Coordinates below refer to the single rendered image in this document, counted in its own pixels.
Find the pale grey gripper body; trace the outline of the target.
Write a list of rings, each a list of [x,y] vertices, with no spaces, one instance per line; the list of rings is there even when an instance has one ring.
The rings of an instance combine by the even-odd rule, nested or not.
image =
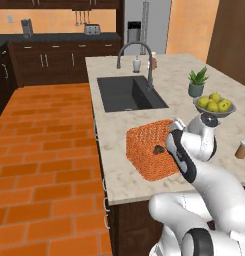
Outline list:
[[[170,131],[173,131],[176,129],[184,131],[185,128],[186,128],[186,125],[183,123],[183,121],[180,118],[175,118],[173,122],[169,125]]]

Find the orange woven basket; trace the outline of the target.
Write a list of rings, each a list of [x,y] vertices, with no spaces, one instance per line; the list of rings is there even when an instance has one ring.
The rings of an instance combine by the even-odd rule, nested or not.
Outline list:
[[[157,181],[179,172],[166,150],[172,120],[165,119],[131,128],[126,132],[126,156],[147,181]]]

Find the tall brown wood cabinet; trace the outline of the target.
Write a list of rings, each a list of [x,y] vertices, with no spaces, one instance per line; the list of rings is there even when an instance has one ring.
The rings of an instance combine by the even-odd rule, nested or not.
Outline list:
[[[245,0],[220,0],[207,63],[245,86]]]

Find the dark island cabinet door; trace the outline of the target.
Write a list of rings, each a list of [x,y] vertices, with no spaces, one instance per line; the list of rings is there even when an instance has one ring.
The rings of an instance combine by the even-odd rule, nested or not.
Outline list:
[[[154,220],[149,201],[109,207],[108,224],[113,256],[149,256],[159,241],[163,224]]]

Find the grey fruit bowl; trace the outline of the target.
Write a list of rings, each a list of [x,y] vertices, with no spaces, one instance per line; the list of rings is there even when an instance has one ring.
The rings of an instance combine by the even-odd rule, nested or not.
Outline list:
[[[196,97],[193,98],[193,104],[196,107],[196,109],[200,112],[200,113],[208,113],[208,114],[212,114],[214,115],[216,118],[225,118],[227,116],[229,116],[230,114],[232,114],[233,112],[236,111],[236,106],[231,102],[230,107],[228,108],[227,111],[225,112],[210,112],[204,108],[201,108],[197,105],[197,101],[200,97]]]

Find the green plant in grey pot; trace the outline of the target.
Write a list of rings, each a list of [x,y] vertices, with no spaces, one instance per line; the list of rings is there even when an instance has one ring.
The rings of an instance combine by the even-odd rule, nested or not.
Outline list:
[[[198,73],[191,71],[189,73],[189,87],[188,87],[188,94],[195,98],[202,95],[204,90],[204,84],[208,79],[206,75],[207,68],[203,67]]]

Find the black sink basin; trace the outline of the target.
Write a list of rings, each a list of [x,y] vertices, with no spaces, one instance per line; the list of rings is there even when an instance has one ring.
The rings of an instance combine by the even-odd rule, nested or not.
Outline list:
[[[168,107],[144,76],[102,77],[97,82],[106,112]]]

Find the dark grey arched tap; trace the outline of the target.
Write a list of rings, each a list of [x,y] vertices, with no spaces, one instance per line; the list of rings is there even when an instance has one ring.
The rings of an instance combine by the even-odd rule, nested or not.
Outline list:
[[[148,54],[149,54],[149,69],[148,69],[148,86],[147,86],[147,90],[153,90],[154,89],[154,85],[153,85],[153,77],[152,77],[152,52],[151,52],[151,49],[150,47],[144,43],[144,42],[141,42],[141,41],[131,41],[131,42],[128,42],[126,43],[125,45],[123,45],[123,47],[120,49],[119,53],[118,53],[118,56],[117,56],[117,69],[120,69],[121,68],[121,56],[122,56],[122,53],[123,51],[130,45],[141,45],[143,46],[147,51],[148,51]]]

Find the brown shaker with white top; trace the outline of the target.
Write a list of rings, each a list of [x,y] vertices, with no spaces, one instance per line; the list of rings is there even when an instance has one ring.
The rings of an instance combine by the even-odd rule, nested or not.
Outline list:
[[[240,145],[238,149],[235,152],[235,157],[238,159],[244,159],[245,158],[245,140],[240,141]]]

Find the white soap dispenser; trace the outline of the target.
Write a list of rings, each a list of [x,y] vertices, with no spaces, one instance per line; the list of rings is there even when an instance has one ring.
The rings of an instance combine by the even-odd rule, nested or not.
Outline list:
[[[139,58],[139,55],[136,55],[134,60],[133,60],[133,72],[134,73],[139,73],[140,72],[140,67],[141,67],[141,60]]]

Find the grey fridge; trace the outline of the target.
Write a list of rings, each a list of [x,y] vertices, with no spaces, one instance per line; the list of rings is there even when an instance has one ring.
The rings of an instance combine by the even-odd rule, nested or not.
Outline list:
[[[144,41],[153,52],[166,52],[172,0],[124,0],[124,43]]]

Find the silver toaster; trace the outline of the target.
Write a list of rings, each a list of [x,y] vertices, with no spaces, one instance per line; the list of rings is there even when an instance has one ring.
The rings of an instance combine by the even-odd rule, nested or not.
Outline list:
[[[100,35],[101,28],[99,24],[85,24],[84,25],[84,34],[88,36]]]

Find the dark wood base cupboards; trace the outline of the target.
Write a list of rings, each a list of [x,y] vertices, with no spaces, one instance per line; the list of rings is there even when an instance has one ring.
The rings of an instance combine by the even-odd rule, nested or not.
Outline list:
[[[117,55],[121,41],[12,42],[22,86],[86,83],[86,57]]]

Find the dark wood side cupboards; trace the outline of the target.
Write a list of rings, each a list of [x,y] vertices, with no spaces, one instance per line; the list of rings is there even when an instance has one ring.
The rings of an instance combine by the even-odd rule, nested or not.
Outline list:
[[[0,46],[0,116],[18,88],[8,44]]]

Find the dark wood wall cupboards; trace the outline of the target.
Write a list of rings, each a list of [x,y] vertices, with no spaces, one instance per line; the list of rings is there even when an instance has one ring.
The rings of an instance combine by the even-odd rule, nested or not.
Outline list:
[[[122,0],[0,0],[0,9],[119,9]]]

